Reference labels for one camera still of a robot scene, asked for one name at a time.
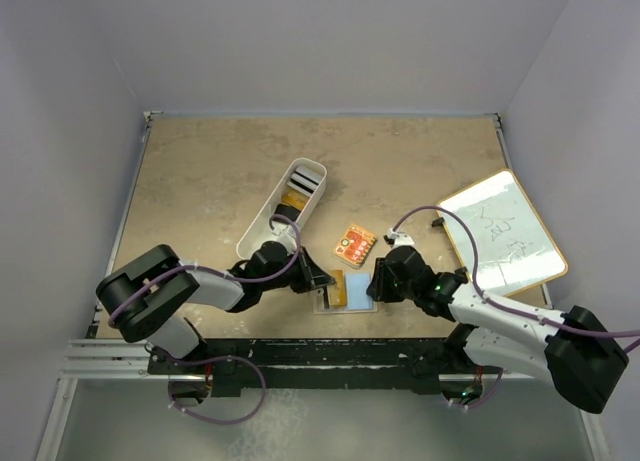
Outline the white oblong plastic tray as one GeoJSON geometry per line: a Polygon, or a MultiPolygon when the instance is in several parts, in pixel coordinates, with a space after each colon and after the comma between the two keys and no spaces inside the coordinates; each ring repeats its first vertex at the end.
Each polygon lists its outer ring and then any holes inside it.
{"type": "Polygon", "coordinates": [[[237,243],[236,254],[248,259],[264,242],[276,241],[283,233],[294,238],[292,228],[282,218],[302,230],[325,192],[327,176],[326,167],[316,161],[292,161],[237,243]]]}

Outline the white credit card stack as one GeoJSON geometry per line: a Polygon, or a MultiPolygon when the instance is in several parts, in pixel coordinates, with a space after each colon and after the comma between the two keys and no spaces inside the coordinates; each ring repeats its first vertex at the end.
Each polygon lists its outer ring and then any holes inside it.
{"type": "Polygon", "coordinates": [[[322,177],[318,173],[299,165],[290,174],[287,185],[306,196],[311,196],[317,190],[321,181],[322,177]]]}

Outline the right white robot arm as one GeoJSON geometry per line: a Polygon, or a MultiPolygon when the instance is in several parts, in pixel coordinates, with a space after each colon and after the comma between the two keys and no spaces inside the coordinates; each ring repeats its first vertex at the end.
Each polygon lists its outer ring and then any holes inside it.
{"type": "Polygon", "coordinates": [[[463,271],[434,272],[411,246],[375,261],[367,289],[376,302],[413,302],[456,327],[445,347],[456,372],[474,365],[525,374],[552,385],[573,406],[600,414],[629,357],[589,310],[536,308],[481,292],[463,271]]]}

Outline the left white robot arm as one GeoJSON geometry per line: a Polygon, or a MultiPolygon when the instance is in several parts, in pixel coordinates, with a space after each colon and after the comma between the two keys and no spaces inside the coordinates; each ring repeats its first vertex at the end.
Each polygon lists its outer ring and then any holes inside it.
{"type": "Polygon", "coordinates": [[[267,291],[288,288],[304,294],[335,283],[304,247],[291,252],[267,241],[250,258],[218,272],[184,264],[171,247],[161,244],[104,278],[96,296],[109,314],[109,325],[126,342],[146,340],[168,353],[182,372],[194,373],[205,363],[205,342],[178,314],[183,305],[241,313],[257,305],[267,291]]]}

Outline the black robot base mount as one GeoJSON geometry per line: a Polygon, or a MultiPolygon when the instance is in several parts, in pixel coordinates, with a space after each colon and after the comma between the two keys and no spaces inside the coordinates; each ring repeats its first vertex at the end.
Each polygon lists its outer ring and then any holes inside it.
{"type": "Polygon", "coordinates": [[[469,332],[456,328],[447,338],[208,338],[182,361],[154,347],[148,370],[184,382],[207,374],[213,397],[261,387],[457,394],[499,372],[464,354],[462,336],[469,332]]]}

